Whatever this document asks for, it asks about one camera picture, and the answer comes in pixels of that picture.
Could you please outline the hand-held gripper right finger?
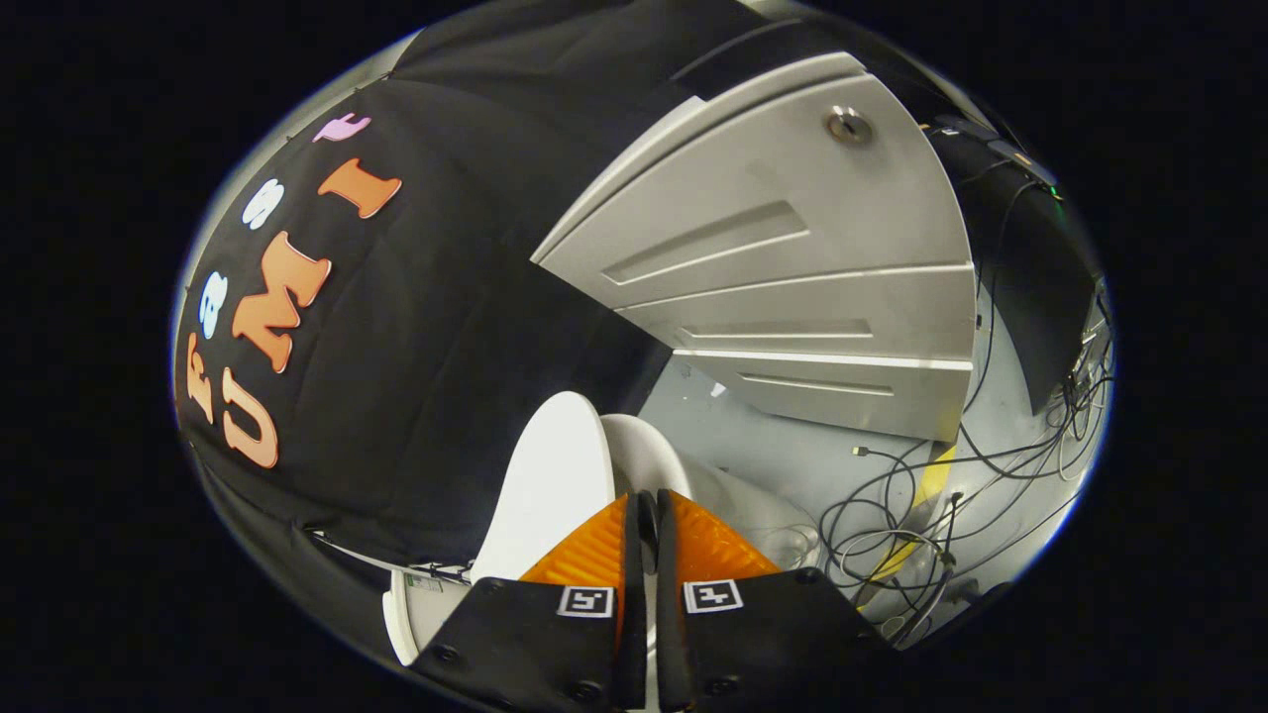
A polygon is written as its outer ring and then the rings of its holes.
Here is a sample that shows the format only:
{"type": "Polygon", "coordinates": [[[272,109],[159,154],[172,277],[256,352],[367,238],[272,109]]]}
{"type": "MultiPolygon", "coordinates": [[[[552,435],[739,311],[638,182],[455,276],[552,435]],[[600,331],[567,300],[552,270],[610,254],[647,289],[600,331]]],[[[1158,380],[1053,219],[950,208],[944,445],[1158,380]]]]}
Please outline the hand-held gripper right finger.
{"type": "Polygon", "coordinates": [[[656,495],[663,712],[861,712],[898,653],[815,567],[779,568],[719,516],[656,495]]]}

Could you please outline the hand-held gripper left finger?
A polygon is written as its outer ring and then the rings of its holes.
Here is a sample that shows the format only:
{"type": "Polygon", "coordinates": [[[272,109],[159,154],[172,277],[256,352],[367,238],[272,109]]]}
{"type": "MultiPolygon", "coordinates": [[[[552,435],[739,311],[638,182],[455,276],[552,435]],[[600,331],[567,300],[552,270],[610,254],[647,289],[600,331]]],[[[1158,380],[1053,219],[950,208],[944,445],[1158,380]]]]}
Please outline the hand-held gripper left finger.
{"type": "Polygon", "coordinates": [[[412,669],[497,712],[637,710],[645,600],[640,504],[624,495],[521,576],[477,581],[412,669]]]}

